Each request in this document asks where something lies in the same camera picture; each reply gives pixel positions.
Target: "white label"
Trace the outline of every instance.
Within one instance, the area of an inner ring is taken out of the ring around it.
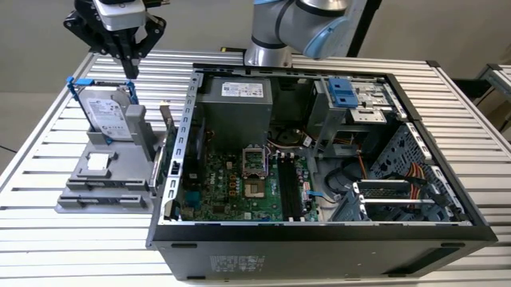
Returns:
[[[264,97],[263,84],[254,83],[224,83],[222,85],[224,97]]]
[[[310,147],[311,146],[311,143],[312,143],[312,138],[310,136],[307,136],[306,140],[303,141],[303,145],[306,147]]]
[[[210,256],[214,272],[260,272],[264,255],[215,255]]]
[[[87,169],[88,170],[104,170],[108,166],[108,154],[91,153],[88,155]]]
[[[116,101],[107,99],[87,99],[87,101],[91,107],[92,117],[101,132],[111,139],[132,139],[123,110]]]

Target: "white wall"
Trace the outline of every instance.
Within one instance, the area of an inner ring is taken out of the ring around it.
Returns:
[[[63,27],[72,2],[0,1],[0,91],[57,92],[63,88],[88,51]],[[172,0],[151,13],[167,20],[156,48],[218,51],[222,46],[248,47],[252,0]]]
[[[72,0],[0,1],[0,91],[63,88],[87,52],[61,26],[71,10]],[[511,43],[510,12],[511,0],[383,0],[360,56],[435,59],[452,76],[471,77]],[[250,44],[252,0],[172,0],[152,13],[168,22],[158,48]]]
[[[510,0],[383,0],[360,57],[436,60],[475,77],[511,44]]]

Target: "gray plastic base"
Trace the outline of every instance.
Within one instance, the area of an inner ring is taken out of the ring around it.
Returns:
[[[92,176],[87,170],[88,155],[109,153],[109,175]],[[132,142],[113,142],[109,146],[87,144],[83,156],[59,197],[59,213],[152,213],[152,194],[148,183],[154,162]]]

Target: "blue clip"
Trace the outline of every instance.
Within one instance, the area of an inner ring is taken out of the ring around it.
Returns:
[[[127,81],[127,87],[129,89],[131,103],[133,105],[137,105],[139,104],[139,97],[136,96],[135,83],[132,81]]]
[[[67,77],[65,81],[67,81],[67,88],[72,94],[72,98],[75,99],[75,101],[79,102],[79,94],[76,93],[76,90],[75,90],[75,85],[72,84],[72,81],[75,80],[73,77]]]
[[[93,79],[77,79],[75,82],[75,85],[84,86],[84,87],[93,86],[95,84],[96,82]]]
[[[324,196],[323,193],[320,193],[319,191],[311,191],[311,190],[307,190],[307,194],[310,196],[320,196],[320,197]]]
[[[75,101],[79,102],[81,111],[84,112],[85,119],[87,119],[87,121],[88,121],[88,125],[91,126],[91,131],[95,132],[95,131],[96,131],[95,126],[92,125],[92,121],[91,121],[91,119],[89,119],[89,117],[88,117],[88,115],[87,115],[87,113],[85,113],[85,109],[84,109],[84,107],[83,107],[83,104],[81,104],[81,101],[80,101],[79,94],[77,94],[77,92],[76,92],[76,90],[75,90],[75,85],[73,85],[73,83],[72,83],[73,80],[75,80],[75,78],[73,78],[72,76],[71,76],[71,77],[67,77],[67,79],[65,79],[65,81],[67,81],[67,85],[65,85],[65,86],[67,86],[67,88],[69,89],[69,93],[72,94],[72,98],[75,99]],[[91,85],[93,85],[93,83],[95,83],[95,80],[89,80],[89,79],[77,79],[77,81],[76,81],[76,85],[77,85],[77,86],[91,86]]]

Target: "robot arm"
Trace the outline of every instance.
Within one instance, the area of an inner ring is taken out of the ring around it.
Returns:
[[[168,0],[75,0],[75,11],[64,27],[91,46],[91,51],[111,54],[123,65],[128,79],[139,75],[139,61],[160,40],[167,22],[147,8],[168,4]],[[147,37],[136,42],[144,27]]]
[[[350,0],[254,0],[248,66],[291,66],[291,50],[324,59],[336,52],[350,21]]]
[[[244,55],[250,66],[291,67],[291,48],[304,56],[332,56],[347,31],[351,0],[254,0],[252,44]],[[75,0],[75,11],[64,27],[91,46],[111,54],[123,65],[128,79],[139,75],[139,61],[160,40],[164,19],[147,8],[170,0]],[[144,27],[147,37],[136,42]]]

